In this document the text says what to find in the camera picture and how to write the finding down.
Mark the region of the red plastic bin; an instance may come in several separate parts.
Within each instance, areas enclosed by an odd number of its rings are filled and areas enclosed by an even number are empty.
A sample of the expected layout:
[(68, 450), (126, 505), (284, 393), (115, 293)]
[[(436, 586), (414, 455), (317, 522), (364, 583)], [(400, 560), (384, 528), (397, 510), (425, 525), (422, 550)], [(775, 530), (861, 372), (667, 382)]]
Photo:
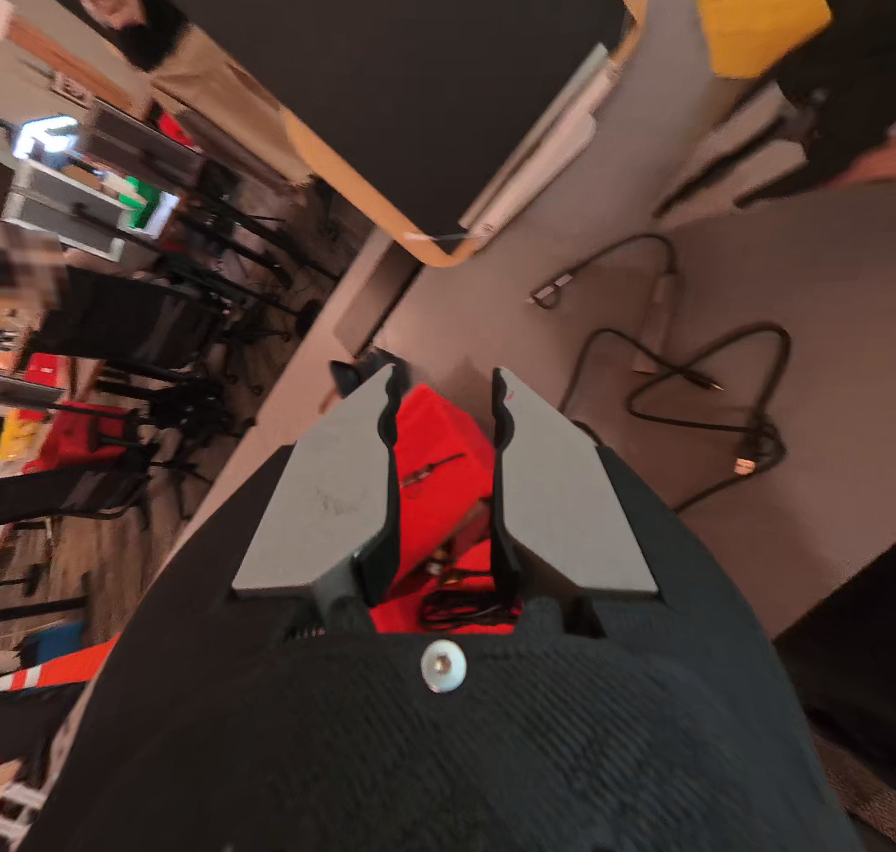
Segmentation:
[(520, 613), (498, 599), (489, 538), (439, 568), (436, 547), (494, 489), (496, 452), (471, 416), (418, 385), (404, 398), (395, 446), (400, 560), (385, 600), (371, 611), (382, 634), (508, 635)]

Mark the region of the orange traffic cone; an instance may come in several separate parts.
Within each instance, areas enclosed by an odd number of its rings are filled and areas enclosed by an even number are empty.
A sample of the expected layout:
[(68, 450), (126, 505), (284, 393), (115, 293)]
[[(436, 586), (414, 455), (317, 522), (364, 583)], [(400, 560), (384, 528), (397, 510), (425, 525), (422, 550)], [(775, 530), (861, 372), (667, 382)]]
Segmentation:
[(121, 634), (109, 641), (74, 653), (52, 658), (46, 663), (1, 676), (1, 692), (19, 692), (90, 682), (104, 666)]

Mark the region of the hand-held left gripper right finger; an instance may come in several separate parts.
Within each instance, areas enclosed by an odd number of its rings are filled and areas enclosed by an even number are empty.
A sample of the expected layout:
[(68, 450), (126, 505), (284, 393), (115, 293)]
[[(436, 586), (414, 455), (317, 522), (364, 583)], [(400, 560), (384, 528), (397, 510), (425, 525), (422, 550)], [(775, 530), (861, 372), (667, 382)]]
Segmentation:
[(493, 371), (492, 412), (491, 574), (501, 600), (656, 599), (599, 443), (505, 367)]

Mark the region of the tan cardboard sheet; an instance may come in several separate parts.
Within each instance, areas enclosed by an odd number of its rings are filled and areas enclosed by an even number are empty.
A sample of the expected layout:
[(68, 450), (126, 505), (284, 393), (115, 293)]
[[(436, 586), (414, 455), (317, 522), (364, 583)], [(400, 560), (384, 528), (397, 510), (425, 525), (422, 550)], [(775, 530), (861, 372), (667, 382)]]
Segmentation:
[(186, 25), (147, 78), (155, 101), (176, 120), (195, 113), (290, 185), (308, 185), (312, 170), (289, 141), (280, 103), (196, 25)]

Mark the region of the yellow plastic bin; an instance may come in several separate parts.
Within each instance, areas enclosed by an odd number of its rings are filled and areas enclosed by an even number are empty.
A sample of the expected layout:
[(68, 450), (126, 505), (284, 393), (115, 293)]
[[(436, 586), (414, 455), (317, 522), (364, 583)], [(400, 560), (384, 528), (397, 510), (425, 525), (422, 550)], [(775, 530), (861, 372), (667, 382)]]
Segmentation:
[(716, 77), (764, 74), (833, 20), (827, 0), (695, 0)]

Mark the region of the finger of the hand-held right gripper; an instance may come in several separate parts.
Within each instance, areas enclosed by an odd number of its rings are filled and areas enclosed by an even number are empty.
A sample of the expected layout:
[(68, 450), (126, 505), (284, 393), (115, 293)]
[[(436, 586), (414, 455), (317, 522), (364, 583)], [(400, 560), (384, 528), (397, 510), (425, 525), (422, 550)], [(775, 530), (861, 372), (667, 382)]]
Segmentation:
[(737, 198), (735, 208), (798, 196), (831, 181), (844, 170), (844, 149), (834, 143), (816, 141), (804, 150), (806, 161), (791, 172)]
[(741, 96), (689, 152), (653, 207), (654, 218), (708, 218), (805, 163), (807, 115), (777, 84)]

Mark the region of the black charging case with screen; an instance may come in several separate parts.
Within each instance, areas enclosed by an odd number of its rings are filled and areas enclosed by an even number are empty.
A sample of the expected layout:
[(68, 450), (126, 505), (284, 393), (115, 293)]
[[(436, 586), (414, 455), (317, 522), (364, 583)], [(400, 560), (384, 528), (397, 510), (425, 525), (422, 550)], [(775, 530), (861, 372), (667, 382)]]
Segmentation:
[(393, 367), (393, 377), (398, 383), (399, 395), (404, 396), (410, 388), (409, 366), (402, 358), (381, 347), (371, 345), (354, 360), (349, 362), (330, 360), (328, 364), (334, 387), (340, 398), (347, 398), (389, 365)]

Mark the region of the wooden book stand black panel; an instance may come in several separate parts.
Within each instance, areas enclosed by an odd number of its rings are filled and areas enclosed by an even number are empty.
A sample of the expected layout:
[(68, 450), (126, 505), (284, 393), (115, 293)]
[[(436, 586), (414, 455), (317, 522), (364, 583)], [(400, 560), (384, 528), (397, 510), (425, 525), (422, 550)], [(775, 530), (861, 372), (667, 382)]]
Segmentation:
[(142, 73), (187, 24), (279, 103), (312, 170), (451, 268), (562, 172), (648, 0), (55, 0)]

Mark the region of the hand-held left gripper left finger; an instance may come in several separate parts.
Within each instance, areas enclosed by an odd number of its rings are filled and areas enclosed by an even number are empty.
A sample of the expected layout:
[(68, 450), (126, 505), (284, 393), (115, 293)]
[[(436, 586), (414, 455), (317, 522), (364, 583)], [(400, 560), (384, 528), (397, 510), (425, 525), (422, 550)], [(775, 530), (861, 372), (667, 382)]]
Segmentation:
[(233, 579), (238, 597), (384, 600), (400, 563), (397, 369), (385, 365), (297, 440)]

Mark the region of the person's right hand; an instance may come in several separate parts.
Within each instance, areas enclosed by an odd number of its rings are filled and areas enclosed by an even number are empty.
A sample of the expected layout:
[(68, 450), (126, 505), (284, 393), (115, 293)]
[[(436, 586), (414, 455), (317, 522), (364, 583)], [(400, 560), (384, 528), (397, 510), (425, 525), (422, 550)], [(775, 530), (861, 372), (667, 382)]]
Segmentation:
[(834, 188), (895, 181), (895, 137), (860, 155), (831, 182)]

